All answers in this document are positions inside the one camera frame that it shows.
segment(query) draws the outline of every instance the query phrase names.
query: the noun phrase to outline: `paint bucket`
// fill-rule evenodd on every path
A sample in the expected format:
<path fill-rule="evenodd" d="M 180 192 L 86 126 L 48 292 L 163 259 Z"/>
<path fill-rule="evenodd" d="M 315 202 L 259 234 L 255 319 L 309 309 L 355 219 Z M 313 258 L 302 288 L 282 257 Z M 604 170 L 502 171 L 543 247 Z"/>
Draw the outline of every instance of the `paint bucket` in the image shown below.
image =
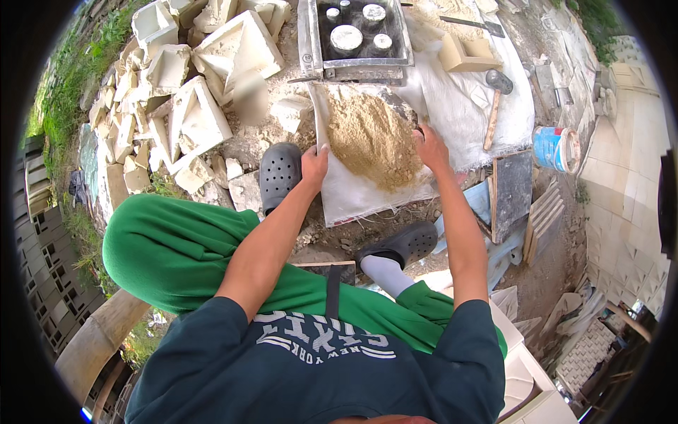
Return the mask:
<path fill-rule="evenodd" d="M 574 174 L 579 168 L 579 135 L 571 128 L 537 127 L 532 135 L 532 153 L 539 166 Z"/>

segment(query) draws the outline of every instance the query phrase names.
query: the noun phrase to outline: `person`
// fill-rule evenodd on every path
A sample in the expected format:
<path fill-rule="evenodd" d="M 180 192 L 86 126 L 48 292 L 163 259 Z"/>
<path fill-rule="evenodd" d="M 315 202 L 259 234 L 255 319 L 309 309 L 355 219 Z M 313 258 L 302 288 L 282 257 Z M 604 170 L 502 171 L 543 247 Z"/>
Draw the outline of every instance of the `person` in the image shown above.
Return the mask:
<path fill-rule="evenodd" d="M 357 255 L 395 302 L 339 284 L 329 316 L 327 279 L 285 263 L 327 173 L 326 146 L 301 158 L 291 144 L 264 154 L 261 221 L 251 210 L 158 195 L 125 200 L 104 238 L 106 270 L 134 296 L 180 314 L 146 362 L 125 420 L 494 423 L 506 342 L 488 305 L 485 243 L 447 147 L 422 131 L 413 137 L 438 182 L 454 300 L 402 272 L 437 242 L 435 226 L 414 223 Z"/>

